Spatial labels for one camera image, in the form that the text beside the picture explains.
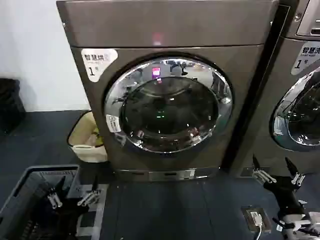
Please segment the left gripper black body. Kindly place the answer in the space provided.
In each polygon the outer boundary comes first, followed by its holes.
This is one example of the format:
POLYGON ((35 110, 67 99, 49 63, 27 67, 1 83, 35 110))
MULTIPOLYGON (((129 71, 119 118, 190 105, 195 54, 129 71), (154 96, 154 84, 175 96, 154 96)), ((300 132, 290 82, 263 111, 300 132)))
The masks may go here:
POLYGON ((87 204, 80 204, 80 198, 65 198, 61 206, 51 205, 52 222, 56 225, 77 225, 79 217, 89 211, 87 204))

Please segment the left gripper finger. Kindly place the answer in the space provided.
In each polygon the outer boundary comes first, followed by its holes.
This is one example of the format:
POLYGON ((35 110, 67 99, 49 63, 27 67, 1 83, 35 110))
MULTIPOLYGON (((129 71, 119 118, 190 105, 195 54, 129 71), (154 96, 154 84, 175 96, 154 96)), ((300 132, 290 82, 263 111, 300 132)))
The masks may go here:
POLYGON ((101 190, 98 189, 98 177, 94 178, 91 190, 86 193, 78 202, 78 207, 88 207, 92 202, 94 202, 101 194, 101 190))
POLYGON ((46 196, 53 209, 61 208, 63 206, 60 195, 63 193, 65 180, 66 177, 63 176, 59 182, 49 190, 46 196))

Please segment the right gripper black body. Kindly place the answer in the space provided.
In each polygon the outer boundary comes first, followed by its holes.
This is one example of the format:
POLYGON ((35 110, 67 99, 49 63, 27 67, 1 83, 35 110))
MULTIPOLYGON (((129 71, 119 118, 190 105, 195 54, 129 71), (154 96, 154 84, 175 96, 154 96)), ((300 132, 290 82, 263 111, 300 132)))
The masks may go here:
POLYGON ((276 182, 265 182, 263 187, 272 192, 279 207, 278 218, 287 215, 303 215, 305 209, 296 198, 296 191, 300 189, 296 184, 292 184, 289 176, 273 176, 276 182))

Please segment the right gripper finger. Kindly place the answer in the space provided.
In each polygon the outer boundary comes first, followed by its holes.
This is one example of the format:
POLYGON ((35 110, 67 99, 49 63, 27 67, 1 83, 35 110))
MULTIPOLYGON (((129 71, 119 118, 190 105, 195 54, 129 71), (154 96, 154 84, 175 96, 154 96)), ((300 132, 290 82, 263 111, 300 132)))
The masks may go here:
POLYGON ((256 178, 256 180, 260 182, 262 185, 265 183, 275 184, 277 182, 277 180, 274 177, 269 175, 266 171, 264 171, 261 168, 260 163, 254 154, 252 155, 252 166, 252 176, 256 178))
POLYGON ((296 165, 288 157, 285 157, 285 162, 291 176, 293 177, 291 183, 297 187, 301 187, 306 176, 298 171, 296 165))

